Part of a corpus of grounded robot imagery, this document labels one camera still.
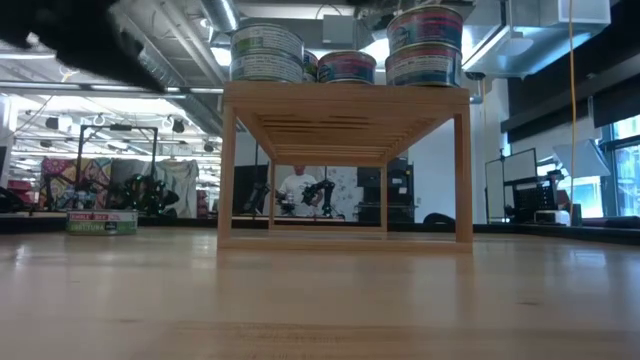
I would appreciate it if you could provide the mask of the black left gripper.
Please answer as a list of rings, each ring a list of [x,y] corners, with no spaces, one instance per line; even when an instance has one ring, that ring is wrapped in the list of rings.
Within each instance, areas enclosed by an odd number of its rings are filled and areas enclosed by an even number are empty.
[[[120,0],[0,0],[0,40],[29,49],[36,35],[67,66],[163,93],[164,86],[127,52],[110,9]]]

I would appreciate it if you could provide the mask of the wooden slatted shelf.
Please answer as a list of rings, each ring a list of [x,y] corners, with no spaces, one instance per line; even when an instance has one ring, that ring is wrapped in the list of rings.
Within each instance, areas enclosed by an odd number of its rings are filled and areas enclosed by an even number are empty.
[[[455,237],[388,237],[388,195],[377,226],[268,218],[265,238],[235,237],[232,207],[236,127],[243,124],[279,165],[355,166],[385,173],[392,159],[446,122],[454,123]],[[470,252],[473,249],[470,97],[464,88],[233,81],[223,92],[218,206],[220,250]]]

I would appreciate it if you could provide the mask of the colourful patterned cloth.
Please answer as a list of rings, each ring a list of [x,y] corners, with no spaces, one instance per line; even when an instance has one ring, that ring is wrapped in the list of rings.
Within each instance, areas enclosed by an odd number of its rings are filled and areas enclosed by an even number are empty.
[[[49,211],[72,209],[75,205],[103,209],[112,164],[110,158],[82,158],[77,175],[76,159],[45,157],[41,162],[38,205]]]

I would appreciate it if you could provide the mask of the white crumpled sheet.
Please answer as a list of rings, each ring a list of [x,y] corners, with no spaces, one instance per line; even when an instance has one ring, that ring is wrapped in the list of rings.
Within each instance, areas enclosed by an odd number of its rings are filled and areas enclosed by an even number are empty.
[[[155,164],[155,178],[178,196],[177,202],[167,206],[176,211],[178,218],[197,217],[198,177],[199,167],[195,160],[164,160]]]

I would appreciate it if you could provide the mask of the black standing panel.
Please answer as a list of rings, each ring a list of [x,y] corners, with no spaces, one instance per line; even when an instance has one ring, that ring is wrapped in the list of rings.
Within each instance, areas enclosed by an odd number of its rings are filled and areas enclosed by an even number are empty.
[[[268,183],[268,165],[236,166],[233,188],[233,214],[245,214],[243,206],[248,200],[255,182]]]

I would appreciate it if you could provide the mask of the person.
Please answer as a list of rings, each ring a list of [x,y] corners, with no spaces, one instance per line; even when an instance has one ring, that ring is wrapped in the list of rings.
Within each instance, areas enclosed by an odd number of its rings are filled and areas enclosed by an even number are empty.
[[[305,165],[294,165],[293,173],[287,176],[279,190],[278,195],[284,197],[287,210],[282,210],[283,215],[294,217],[311,217],[314,215],[315,206],[304,202],[304,191],[314,185],[316,179],[306,173]]]

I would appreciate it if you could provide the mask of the grey ceiling box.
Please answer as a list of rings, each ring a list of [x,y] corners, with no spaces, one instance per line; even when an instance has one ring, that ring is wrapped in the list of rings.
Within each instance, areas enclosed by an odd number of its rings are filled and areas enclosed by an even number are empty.
[[[327,49],[355,50],[357,48],[356,20],[350,16],[324,15],[322,44]]]

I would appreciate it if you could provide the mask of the white patterned board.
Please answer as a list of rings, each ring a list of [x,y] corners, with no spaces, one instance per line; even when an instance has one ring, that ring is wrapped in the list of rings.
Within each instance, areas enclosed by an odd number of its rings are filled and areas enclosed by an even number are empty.
[[[357,205],[362,201],[362,189],[357,186],[357,168],[330,166],[326,178],[335,184],[331,196],[335,213],[343,215],[347,222],[355,222]]]

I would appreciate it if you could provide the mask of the black cabinet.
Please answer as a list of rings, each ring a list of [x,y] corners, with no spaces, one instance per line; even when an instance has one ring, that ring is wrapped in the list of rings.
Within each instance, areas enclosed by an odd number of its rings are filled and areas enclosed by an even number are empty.
[[[387,165],[387,215],[389,223],[413,223],[415,220],[414,167],[406,157],[397,157]],[[359,167],[357,186],[363,190],[356,206],[358,222],[380,222],[380,170]]]

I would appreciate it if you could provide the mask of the white angled panel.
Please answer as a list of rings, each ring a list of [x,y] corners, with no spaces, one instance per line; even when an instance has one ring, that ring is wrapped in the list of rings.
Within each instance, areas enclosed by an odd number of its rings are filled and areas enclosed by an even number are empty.
[[[607,177],[610,166],[594,139],[553,147],[555,156],[573,178]]]

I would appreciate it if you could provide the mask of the silver ventilation duct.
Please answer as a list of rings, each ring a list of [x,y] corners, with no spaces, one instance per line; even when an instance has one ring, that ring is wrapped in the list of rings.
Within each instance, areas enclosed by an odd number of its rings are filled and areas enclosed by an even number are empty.
[[[169,87],[196,88],[173,100],[205,133],[222,133],[221,88],[228,68],[209,46],[216,31],[200,0],[120,0],[112,8],[119,25],[140,41],[140,60]]]

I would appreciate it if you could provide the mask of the black metal frame rig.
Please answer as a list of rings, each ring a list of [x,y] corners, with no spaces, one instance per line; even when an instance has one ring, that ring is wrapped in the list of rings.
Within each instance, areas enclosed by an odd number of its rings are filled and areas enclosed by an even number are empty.
[[[95,129],[96,131],[92,133],[87,139],[84,136],[84,132],[87,129]],[[125,124],[113,124],[113,125],[81,125],[80,126],[80,135],[78,140],[78,149],[77,149],[77,160],[76,160],[76,177],[74,182],[74,195],[72,200],[72,209],[80,209],[78,191],[80,190],[81,185],[81,161],[83,155],[83,147],[86,142],[88,142],[94,135],[97,135],[101,130],[108,129],[110,131],[116,132],[130,132],[133,130],[139,131],[151,131],[153,133],[152,140],[152,152],[151,152],[151,161],[150,161],[150,174],[149,176],[152,178],[152,181],[147,181],[147,185],[151,185],[153,181],[155,181],[156,174],[156,149],[158,145],[158,128],[157,127],[149,127],[149,126],[134,126],[134,125],[125,125]]]

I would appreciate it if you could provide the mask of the black aluminium rail frame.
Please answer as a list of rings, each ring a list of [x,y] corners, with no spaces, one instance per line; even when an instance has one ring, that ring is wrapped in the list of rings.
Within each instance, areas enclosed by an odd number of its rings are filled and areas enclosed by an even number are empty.
[[[142,227],[186,227],[216,229],[216,219],[182,219],[140,217],[138,224]],[[29,216],[24,214],[0,214],[0,235],[60,232],[66,229],[66,214],[52,216]],[[453,233],[451,225],[422,223],[389,223],[391,232],[417,233]],[[510,234],[556,237],[586,242],[606,243],[640,247],[640,229],[598,228],[598,227],[563,227],[551,225],[511,225],[511,224],[475,224],[475,234]]]

